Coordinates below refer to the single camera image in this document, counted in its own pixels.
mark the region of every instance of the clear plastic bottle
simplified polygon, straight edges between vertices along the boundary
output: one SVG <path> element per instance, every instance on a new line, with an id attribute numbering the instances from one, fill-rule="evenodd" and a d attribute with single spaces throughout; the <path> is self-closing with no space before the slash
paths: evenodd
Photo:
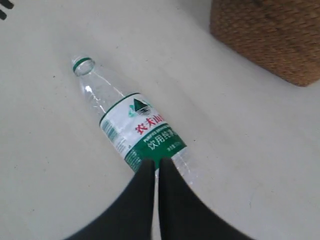
<path id="1" fill-rule="evenodd" d="M 153 159 L 158 166 L 162 157 L 169 157 L 192 184 L 195 174 L 190 169 L 187 146 L 149 101 L 130 89 L 126 78 L 96 66 L 85 55 L 74 57 L 72 66 L 92 114 L 134 171 L 142 159 Z"/>

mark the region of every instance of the barcode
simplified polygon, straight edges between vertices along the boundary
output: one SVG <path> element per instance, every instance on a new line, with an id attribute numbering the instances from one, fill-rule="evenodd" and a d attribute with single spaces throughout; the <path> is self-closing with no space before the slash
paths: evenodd
<path id="1" fill-rule="evenodd" d="M 111 122 L 105 121 L 101 126 L 102 130 L 105 132 L 110 141 L 114 144 L 115 140 L 118 138 L 119 133 L 117 133 L 116 129 L 113 127 Z"/>

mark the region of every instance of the bottle label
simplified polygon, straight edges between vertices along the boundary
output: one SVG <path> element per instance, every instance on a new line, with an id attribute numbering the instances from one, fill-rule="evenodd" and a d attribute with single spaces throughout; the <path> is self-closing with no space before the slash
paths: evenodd
<path id="1" fill-rule="evenodd" d="M 136 172 L 144 159 L 172 158 L 186 144 L 156 109 L 139 93 L 133 93 L 111 107 L 100 127 L 122 158 Z"/>

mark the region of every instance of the woven basket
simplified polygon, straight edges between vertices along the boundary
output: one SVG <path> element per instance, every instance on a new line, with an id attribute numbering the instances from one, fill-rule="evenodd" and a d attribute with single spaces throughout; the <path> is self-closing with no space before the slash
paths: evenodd
<path id="1" fill-rule="evenodd" d="M 211 33 L 297 86 L 320 79 L 320 0 L 213 0 Z"/>

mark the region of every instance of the floor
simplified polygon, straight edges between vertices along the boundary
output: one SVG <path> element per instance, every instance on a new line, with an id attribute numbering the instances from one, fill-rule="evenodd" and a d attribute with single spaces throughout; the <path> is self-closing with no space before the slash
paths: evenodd
<path id="1" fill-rule="evenodd" d="M 215 40 L 210 0 L 14 3 L 0 22 L 1 240 L 63 239 L 133 176 L 84 105 L 78 53 L 157 106 L 226 221 L 259 240 L 320 239 L 320 82 L 293 86 Z"/>

